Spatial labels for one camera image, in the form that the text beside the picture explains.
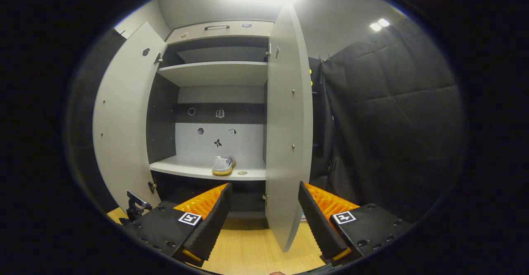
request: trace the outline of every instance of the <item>cabinet shelf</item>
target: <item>cabinet shelf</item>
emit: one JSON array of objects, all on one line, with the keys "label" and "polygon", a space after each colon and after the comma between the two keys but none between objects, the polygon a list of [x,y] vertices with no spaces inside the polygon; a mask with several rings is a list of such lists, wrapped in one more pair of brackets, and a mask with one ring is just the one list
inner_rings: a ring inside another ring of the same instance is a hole
[{"label": "cabinet shelf", "polygon": [[158,73],[179,87],[264,86],[268,79],[268,63],[257,61],[196,62],[160,68]]},{"label": "cabinet shelf", "polygon": [[[152,163],[150,169],[152,171],[200,179],[236,181],[259,181],[266,179],[266,165],[264,162],[262,163],[262,166],[255,166],[253,168],[245,168],[244,166],[237,165],[228,176],[215,176],[211,172],[211,166],[192,166],[190,164],[185,164],[184,162],[179,161],[177,156],[172,156]],[[238,172],[242,171],[245,171],[246,174],[239,175]]]}]

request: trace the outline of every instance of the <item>white cabinet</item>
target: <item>white cabinet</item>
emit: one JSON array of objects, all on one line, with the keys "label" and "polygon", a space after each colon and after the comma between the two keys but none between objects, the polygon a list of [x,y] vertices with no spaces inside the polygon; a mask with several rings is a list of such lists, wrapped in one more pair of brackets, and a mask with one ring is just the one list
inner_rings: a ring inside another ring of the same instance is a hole
[{"label": "white cabinet", "polygon": [[[155,62],[158,53],[163,68]],[[145,116],[156,72],[179,87],[176,155],[149,164]],[[223,102],[236,114],[219,122],[209,113]],[[193,115],[190,104],[195,104]],[[237,130],[236,137],[228,128]],[[309,180],[312,154],[308,57],[294,9],[284,8],[275,23],[221,21],[179,28],[166,43],[145,23],[103,77],[93,134],[101,174],[122,209],[128,206],[127,190],[153,204],[160,202],[147,186],[153,180],[149,170],[196,181],[266,181],[266,218],[287,251],[301,218],[299,181]],[[221,152],[213,147],[215,139],[228,142],[222,151],[236,156],[232,175],[211,174],[212,158]]]}]

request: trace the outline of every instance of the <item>cabinet drawer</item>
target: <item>cabinet drawer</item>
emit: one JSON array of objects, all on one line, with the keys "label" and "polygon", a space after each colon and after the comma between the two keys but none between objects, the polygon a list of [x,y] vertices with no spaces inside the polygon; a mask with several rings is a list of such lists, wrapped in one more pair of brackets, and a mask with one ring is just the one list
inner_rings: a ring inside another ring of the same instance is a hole
[{"label": "cabinet drawer", "polygon": [[273,27],[273,22],[253,20],[200,23],[174,30],[166,43],[171,45],[202,38],[223,38],[227,36],[267,38],[270,36]]}]

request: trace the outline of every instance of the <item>sneaker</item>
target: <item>sneaker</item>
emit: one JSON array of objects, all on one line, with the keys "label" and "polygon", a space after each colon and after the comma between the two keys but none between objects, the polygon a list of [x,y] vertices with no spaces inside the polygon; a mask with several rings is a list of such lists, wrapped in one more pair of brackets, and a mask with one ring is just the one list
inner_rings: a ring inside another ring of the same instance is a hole
[{"label": "sneaker", "polygon": [[217,155],[213,160],[213,170],[211,172],[217,176],[227,176],[230,175],[235,165],[236,162],[233,156]]}]

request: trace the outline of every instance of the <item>open cabinet door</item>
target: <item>open cabinet door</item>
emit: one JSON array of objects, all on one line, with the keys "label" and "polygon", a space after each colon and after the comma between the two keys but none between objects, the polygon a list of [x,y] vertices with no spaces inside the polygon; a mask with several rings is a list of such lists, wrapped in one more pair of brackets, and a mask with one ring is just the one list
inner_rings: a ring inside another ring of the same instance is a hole
[{"label": "open cabinet door", "polygon": [[299,181],[312,159],[312,89],[305,40],[292,6],[279,13],[268,57],[266,217],[286,252],[302,215]]},{"label": "open cabinet door", "polygon": [[144,23],[121,46],[108,65],[96,97],[93,140],[99,170],[106,187],[125,211],[127,190],[155,206],[160,203],[147,158],[145,127],[149,93],[164,54],[164,40]]}]

